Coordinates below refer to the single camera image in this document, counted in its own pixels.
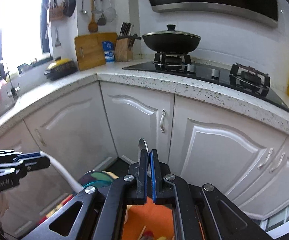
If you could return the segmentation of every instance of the lid knob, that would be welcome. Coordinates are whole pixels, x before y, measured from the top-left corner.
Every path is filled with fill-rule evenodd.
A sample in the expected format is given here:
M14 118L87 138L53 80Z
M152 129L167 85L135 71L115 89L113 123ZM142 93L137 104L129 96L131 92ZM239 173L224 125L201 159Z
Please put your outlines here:
M166 27L168 28L168 31L175 31L175 25L174 24L168 24Z

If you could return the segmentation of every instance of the dark floor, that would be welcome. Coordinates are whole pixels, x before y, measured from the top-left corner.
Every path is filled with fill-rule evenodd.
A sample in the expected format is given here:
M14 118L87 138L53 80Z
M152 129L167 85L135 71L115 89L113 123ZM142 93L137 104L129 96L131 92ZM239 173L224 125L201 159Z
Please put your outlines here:
M116 160L106 171L116 174L118 177L122 177L128 174L129 164L122 159ZM147 178L147 196L152 198L151 192L151 178Z
M123 161L122 159L118 159L109 168L106 169L106 171L112 172L119 177L127 175L128 170L129 170L129 164L126 163L125 161ZM150 177L148 177L147 195L148 195L148 197L152 197L151 178ZM289 240L289 234L286 234L285 236L282 236L282 237L278 238L277 240Z
M128 174L129 164L122 159L116 160L106 171L116 174L118 177L123 177Z

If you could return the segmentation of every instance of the orange object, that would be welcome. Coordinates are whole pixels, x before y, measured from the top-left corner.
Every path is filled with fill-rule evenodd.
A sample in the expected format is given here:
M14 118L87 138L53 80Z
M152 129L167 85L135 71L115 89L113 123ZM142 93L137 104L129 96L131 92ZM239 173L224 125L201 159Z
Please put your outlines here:
M155 236L166 236L168 239L174 236L172 210L162 205L155 205L148 197L144 206L132 206L128 216L128 221L123 228L123 240L138 239L145 225L146 230L152 231Z

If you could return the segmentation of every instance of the wall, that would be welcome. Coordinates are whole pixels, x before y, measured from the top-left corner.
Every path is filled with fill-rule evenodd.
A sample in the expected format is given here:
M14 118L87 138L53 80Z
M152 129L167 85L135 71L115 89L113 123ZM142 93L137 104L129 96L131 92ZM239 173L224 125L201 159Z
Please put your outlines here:
M56 29L59 33L60 47L55 47ZM54 58L71 58L77 61L74 38L78 36L77 8L71 17L64 17L62 21L51 22L48 29L50 53Z
M82 5L82 0L77 0L77 22L78 22L78 35L90 34L88 31L88 25L91 21L91 0L84 0L83 9L88 13L83 14L80 12ZM115 7L115 0L111 0L112 7ZM110 7L109 0L103 0L102 6L100 0L96 0L95 3L97 10L105 10ZM95 14L96 21L100 18L101 14ZM104 26L98 26L99 32L115 32L116 30L116 20L111 23L107 23Z
M71 17L64 17L62 21L55 21L51 23L48 29L49 35L49 46L51 49L51 55L62 58L72 58L77 61L75 51L75 37L78 35L89 34L88 24L91 21L91 0L84 0L84 10L88 14L82 14L80 12L82 0L77 0L76 9ZM100 0L96 0L96 8L101 10ZM111 0L111 5L115 6L115 0ZM105 10L110 6L109 0L103 0L103 9ZM96 14L96 21L99 19L101 14ZM56 43L56 29L59 33L60 47L55 47ZM99 32L115 32L116 31L116 20L111 23L107 23L105 26L98 27Z
M116 32L118 35L120 33L123 22L132 23L134 25L132 33L137 33L140 35L138 0L115 0L115 6L117 11ZM139 41L135 41L134 43L133 56L134 59L137 59L138 56L141 57L141 47Z
M211 12L156 13L149 0L139 0L141 35L166 30L176 24L177 30L201 36L192 56L232 65L250 65L271 76L271 86L286 89L289 75L289 4L278 0L278 28L241 17ZM141 53L153 54L143 41Z

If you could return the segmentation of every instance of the white countertop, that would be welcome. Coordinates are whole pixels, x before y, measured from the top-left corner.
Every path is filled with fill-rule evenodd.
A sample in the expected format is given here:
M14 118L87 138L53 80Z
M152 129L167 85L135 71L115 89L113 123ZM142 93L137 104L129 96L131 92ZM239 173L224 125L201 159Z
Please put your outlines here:
M0 136L42 106L96 81L151 88L197 99L258 120L289 135L289 113L251 95L196 79L122 69L147 61L149 60L110 63L77 72L54 82L47 82L31 90L21 96L15 106L0 117ZM289 107L289 97L282 91L275 90L275 92Z

